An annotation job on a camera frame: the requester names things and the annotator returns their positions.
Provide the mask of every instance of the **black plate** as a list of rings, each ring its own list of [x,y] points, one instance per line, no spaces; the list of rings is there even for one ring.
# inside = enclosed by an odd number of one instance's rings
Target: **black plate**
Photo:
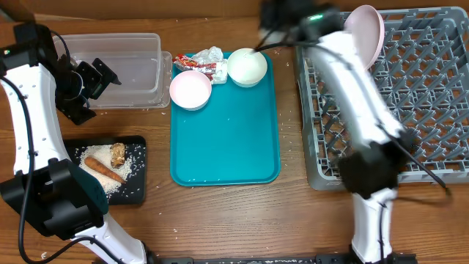
[[[122,184],[116,192],[108,196],[108,203],[109,205],[141,204],[145,200],[145,182],[147,175],[147,143],[142,136],[64,140],[65,149],[71,161],[77,165],[80,165],[80,155],[87,147],[114,143],[125,144],[125,157],[127,158],[129,155],[133,155],[136,158],[135,164],[141,164],[141,162],[143,162],[144,167],[137,168],[137,166],[131,166],[131,173],[134,174],[134,176],[128,177],[125,184]]]

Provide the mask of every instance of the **blue tray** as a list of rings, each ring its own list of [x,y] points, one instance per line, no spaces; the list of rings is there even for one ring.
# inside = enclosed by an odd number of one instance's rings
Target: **blue tray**
[[[228,77],[225,84],[213,86],[203,109],[187,111],[171,102],[170,172],[176,183],[215,186],[277,178],[276,95],[272,61],[264,57],[267,74],[255,87],[239,87]],[[173,66],[173,77],[179,73]]]

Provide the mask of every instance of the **dish rack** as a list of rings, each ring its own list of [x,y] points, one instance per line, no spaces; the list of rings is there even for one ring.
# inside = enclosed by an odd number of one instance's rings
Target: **dish rack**
[[[345,21],[350,12],[341,13]],[[382,10],[385,39],[370,73],[393,115],[416,136],[414,156],[446,183],[469,183],[469,20],[460,7]],[[344,188],[337,161],[352,150],[335,104],[304,50],[296,48],[308,182]],[[432,182],[408,163],[400,183]]]

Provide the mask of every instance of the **orange carrot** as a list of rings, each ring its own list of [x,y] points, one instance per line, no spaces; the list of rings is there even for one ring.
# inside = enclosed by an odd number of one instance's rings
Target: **orange carrot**
[[[100,163],[96,158],[93,157],[86,157],[85,158],[85,164],[90,168],[95,170],[96,172],[99,172],[102,175],[105,175],[112,180],[116,180],[120,183],[125,183],[125,181],[116,173],[111,171],[108,167],[106,167],[104,164]]]

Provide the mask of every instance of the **snack bar wrapper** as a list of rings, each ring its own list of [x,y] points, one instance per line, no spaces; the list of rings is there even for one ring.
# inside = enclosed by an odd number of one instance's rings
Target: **snack bar wrapper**
[[[212,84],[224,84],[228,76],[227,60],[223,59],[220,48],[212,47],[210,50],[203,50],[190,58],[183,54],[178,54],[173,63],[181,71],[197,70],[205,74]]]

